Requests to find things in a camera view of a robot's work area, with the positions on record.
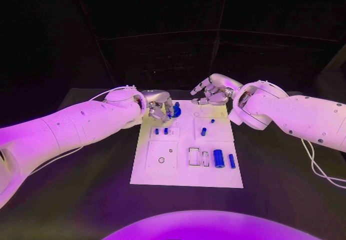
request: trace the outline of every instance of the grey surface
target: grey surface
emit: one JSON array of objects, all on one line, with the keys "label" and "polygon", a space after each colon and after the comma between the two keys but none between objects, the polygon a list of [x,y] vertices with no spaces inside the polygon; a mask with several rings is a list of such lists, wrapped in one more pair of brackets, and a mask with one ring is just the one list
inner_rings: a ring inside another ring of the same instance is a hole
[{"label": "grey surface", "polygon": [[[99,92],[72,88],[61,108]],[[189,91],[170,95],[192,99]],[[101,239],[136,221],[185,210],[248,214],[321,239],[345,239],[346,190],[314,175],[300,139],[275,124],[264,131],[232,124],[232,131],[244,189],[131,185],[137,125],[27,178],[0,209],[0,239]],[[317,145],[314,150],[324,172],[346,179],[340,152]]]}]

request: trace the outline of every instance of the robotic hand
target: robotic hand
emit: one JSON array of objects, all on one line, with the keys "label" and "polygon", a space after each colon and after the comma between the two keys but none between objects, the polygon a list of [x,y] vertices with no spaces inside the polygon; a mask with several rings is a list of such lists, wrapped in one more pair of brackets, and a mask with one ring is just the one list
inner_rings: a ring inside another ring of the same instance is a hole
[{"label": "robotic hand", "polygon": [[[104,101],[95,101],[105,93]],[[117,87],[53,114],[1,128],[0,208],[49,159],[141,124],[147,108],[148,116],[166,122],[173,115],[170,94],[163,90],[138,92],[134,86]]]},{"label": "robotic hand", "polygon": [[232,98],[228,119],[264,130],[271,121],[281,130],[326,147],[346,152],[346,105],[309,96],[288,96],[267,81],[242,85],[232,78],[215,73],[195,87],[190,94],[205,91],[205,98],[193,104],[223,105]]}]

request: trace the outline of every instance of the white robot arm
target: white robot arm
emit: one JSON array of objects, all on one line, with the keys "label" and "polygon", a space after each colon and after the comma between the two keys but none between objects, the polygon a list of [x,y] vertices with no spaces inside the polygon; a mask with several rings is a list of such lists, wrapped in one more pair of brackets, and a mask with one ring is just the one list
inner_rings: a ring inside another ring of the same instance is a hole
[{"label": "white robot arm", "polygon": [[[107,92],[105,100],[95,101]],[[146,108],[156,119],[170,119],[173,102],[166,91],[138,92],[134,86],[125,86],[107,92],[53,114],[0,129],[0,208],[50,158],[141,124]]]},{"label": "white robot arm", "polygon": [[288,96],[284,90],[267,81],[242,85],[215,73],[192,90],[195,95],[205,89],[205,98],[195,104],[223,105],[232,98],[228,119],[264,130],[271,121],[281,130],[329,148],[346,152],[346,105],[309,96]]}]

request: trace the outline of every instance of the dark table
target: dark table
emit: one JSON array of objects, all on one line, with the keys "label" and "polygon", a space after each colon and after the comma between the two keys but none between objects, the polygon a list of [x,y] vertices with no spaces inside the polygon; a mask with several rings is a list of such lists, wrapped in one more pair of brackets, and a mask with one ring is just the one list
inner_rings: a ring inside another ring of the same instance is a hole
[{"label": "dark table", "polygon": [[[102,91],[72,88],[59,108]],[[187,91],[169,92],[192,99]],[[314,175],[300,139],[274,123],[264,131],[232,124],[232,132],[244,189],[131,185],[137,125],[26,179],[0,209],[0,239],[101,239],[136,221],[185,210],[248,214],[321,239],[346,239],[346,189]],[[326,174],[346,179],[340,152],[316,144],[314,150]]]}]

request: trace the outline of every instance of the white board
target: white board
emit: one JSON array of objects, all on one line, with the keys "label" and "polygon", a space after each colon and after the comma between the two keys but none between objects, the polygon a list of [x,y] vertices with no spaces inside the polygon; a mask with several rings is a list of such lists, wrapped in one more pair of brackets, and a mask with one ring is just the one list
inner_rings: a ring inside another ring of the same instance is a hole
[{"label": "white board", "polygon": [[[130,183],[244,188],[226,106],[196,105],[189,100],[173,102],[179,102],[182,109],[177,118],[163,123],[148,117],[148,110],[143,117]],[[222,168],[215,167],[218,149],[223,155]]]}]

